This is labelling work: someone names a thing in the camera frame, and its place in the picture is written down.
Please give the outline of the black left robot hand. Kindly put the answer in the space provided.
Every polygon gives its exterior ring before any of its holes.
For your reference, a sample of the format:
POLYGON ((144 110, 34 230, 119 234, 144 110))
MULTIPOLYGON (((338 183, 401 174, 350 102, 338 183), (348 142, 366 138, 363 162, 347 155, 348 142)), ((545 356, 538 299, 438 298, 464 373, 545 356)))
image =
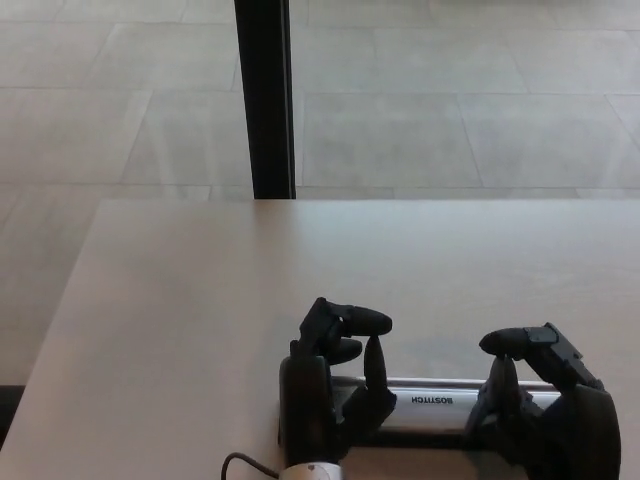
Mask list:
POLYGON ((337 464, 394 411, 380 337, 392 319, 369 308, 319 297, 290 342, 279 369, 279 444, 290 468, 337 464), (364 356, 364 383, 336 412, 331 367, 364 356))

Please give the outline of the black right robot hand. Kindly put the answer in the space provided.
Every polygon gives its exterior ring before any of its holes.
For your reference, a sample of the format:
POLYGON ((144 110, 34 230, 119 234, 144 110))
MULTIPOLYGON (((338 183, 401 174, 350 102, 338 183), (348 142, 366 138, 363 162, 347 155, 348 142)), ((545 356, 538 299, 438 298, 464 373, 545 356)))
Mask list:
POLYGON ((613 398, 553 324, 496 330, 479 346, 494 361, 465 439, 521 466, 530 479, 619 477, 621 436, 613 398), (518 361, 559 392, 548 407, 520 385, 518 361))

